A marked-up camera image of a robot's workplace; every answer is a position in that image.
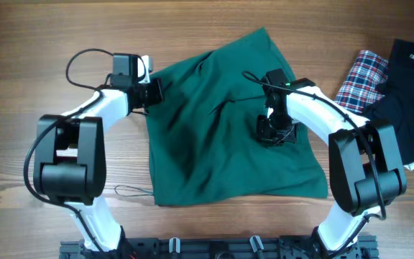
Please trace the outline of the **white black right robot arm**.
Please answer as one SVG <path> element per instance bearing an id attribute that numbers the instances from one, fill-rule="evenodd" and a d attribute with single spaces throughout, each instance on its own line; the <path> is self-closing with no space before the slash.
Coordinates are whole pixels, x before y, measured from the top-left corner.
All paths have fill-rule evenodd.
<path id="1" fill-rule="evenodd" d="M 269 145 L 294 143 L 306 126 L 328 146 L 334 197 L 326 219 L 304 251 L 335 258 L 359 247 L 359 233 L 371 219 L 386 220 L 386 207 L 406 191 L 406 177 L 393 126 L 355 115 L 324 96 L 307 78 L 289 81 L 281 69 L 252 77 L 263 89 L 264 114 L 257 137 Z"/>

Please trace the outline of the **green cloth bag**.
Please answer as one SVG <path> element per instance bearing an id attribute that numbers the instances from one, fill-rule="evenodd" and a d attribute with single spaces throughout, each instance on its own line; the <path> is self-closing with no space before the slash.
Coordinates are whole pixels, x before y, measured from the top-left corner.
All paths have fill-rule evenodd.
<path id="1" fill-rule="evenodd" d="M 163 100 L 146 118 L 149 173 L 158 206 L 268 194 L 326 198 L 328 184 L 308 131 L 268 145 L 257 139 L 265 96 L 244 71 L 294 74 L 265 29 L 156 73 Z"/>

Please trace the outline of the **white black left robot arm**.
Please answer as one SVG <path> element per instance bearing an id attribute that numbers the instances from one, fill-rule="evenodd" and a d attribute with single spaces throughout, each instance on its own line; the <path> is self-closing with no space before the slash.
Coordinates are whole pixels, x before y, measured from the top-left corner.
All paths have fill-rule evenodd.
<path id="1" fill-rule="evenodd" d="M 60 115 L 46 114 L 27 152 L 23 177 L 38 200 L 67 210 L 80 230 L 80 254 L 120 258 L 132 253 L 122 226 L 103 195 L 106 183 L 104 135 L 136 109 L 162 100 L 161 80 L 150 76 L 152 59 L 113 53 L 112 71 L 93 96 Z"/>

